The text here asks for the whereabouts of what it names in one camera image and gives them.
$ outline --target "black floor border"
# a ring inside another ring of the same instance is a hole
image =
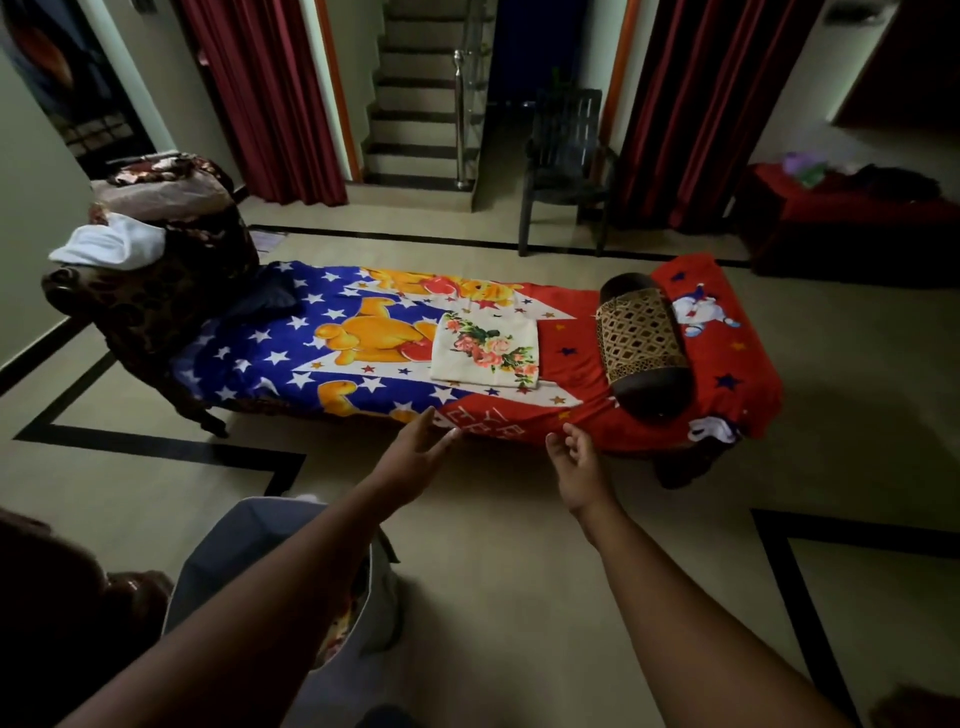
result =
[[[115,363],[116,357],[112,353],[105,354],[13,439],[64,448],[92,449],[273,473],[264,496],[282,496],[293,487],[306,460],[306,455],[298,452],[57,425],[56,419]]]
[[[751,512],[810,679],[817,690],[859,728],[862,723],[856,706],[789,540],[960,559],[960,533],[763,509]]]
[[[37,339],[0,369],[0,397],[10,392],[40,364],[45,362],[74,336],[90,325],[89,321],[71,316]]]
[[[455,245],[465,248],[487,248],[498,251],[515,251],[516,244],[500,243],[492,240],[471,240],[459,237],[434,237],[432,235],[406,235],[396,232],[361,232],[328,230],[324,228],[294,228],[286,225],[249,225],[251,231],[282,232],[297,235],[323,235],[325,237],[354,237],[370,240],[391,240],[408,243],[427,243],[431,245]],[[596,257],[592,248],[563,248],[555,245],[530,245],[531,253],[555,253],[560,255],[585,255]],[[677,255],[666,253],[638,253],[635,251],[604,251],[600,257],[622,258],[624,260],[646,260],[659,263],[669,262]],[[733,260],[732,258],[717,258],[717,264],[722,268],[750,268],[749,260]]]

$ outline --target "dark stair tread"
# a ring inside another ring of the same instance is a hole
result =
[[[456,48],[412,48],[405,45],[384,45],[380,48],[380,53],[401,53],[407,56],[422,54],[425,56],[452,56]],[[491,49],[483,52],[484,56],[490,54]]]
[[[494,15],[487,15],[484,18],[485,23],[493,23]],[[465,15],[404,15],[400,13],[391,13],[387,15],[387,22],[396,21],[400,23],[463,23],[467,21]]]
[[[375,109],[371,112],[370,118],[374,121],[423,121],[430,124],[456,124],[457,115],[455,113],[443,113],[442,111],[396,111],[393,109]],[[482,113],[473,114],[472,124],[483,123],[484,115]]]
[[[391,88],[442,88],[450,91],[455,86],[453,79],[409,79],[392,76],[382,78],[376,84]],[[486,83],[477,84],[478,91],[482,91],[486,87]]]
[[[476,159],[480,150],[465,150],[466,159]],[[367,149],[369,155],[392,155],[394,157],[427,157],[431,159],[456,159],[456,147],[430,146],[426,144],[388,144],[375,142]]]
[[[473,180],[469,187],[461,189],[457,181],[447,177],[419,177],[417,175],[380,175],[368,174],[364,178],[366,184],[379,184],[384,187],[404,187],[406,189],[428,189],[436,192],[470,192],[473,189]]]

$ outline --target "staircase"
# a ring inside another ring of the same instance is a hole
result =
[[[390,0],[374,79],[363,184],[352,203],[471,211],[487,104],[495,0]],[[464,169],[458,179],[454,51],[464,66]]]

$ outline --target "orange wooden door frame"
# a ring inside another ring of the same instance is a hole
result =
[[[353,143],[353,132],[350,130],[350,117],[347,113],[347,98],[344,96],[344,85],[340,80],[340,64],[337,62],[337,49],[333,43],[333,29],[330,28],[330,16],[326,12],[326,0],[315,0],[317,18],[320,20],[320,37],[324,40],[326,66],[330,72],[330,82],[333,84],[333,101],[337,106],[337,117],[340,119],[340,133],[347,147],[347,165],[354,182],[362,182],[360,165],[357,163],[357,148]]]
[[[607,102],[604,104],[600,116],[600,143],[609,144],[613,133],[613,122],[616,112],[620,108],[620,95],[623,92],[623,77],[627,72],[627,62],[634,47],[636,35],[636,19],[640,13],[640,0],[627,0],[627,8],[623,12],[623,25],[620,26],[620,40],[616,44],[616,57],[613,59],[613,71],[610,75],[610,88],[607,91]]]

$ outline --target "maroon curtain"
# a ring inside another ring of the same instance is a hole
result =
[[[824,0],[660,0],[621,153],[621,227],[715,230]]]
[[[299,0],[180,0],[239,146],[244,181],[269,202],[344,205]]]

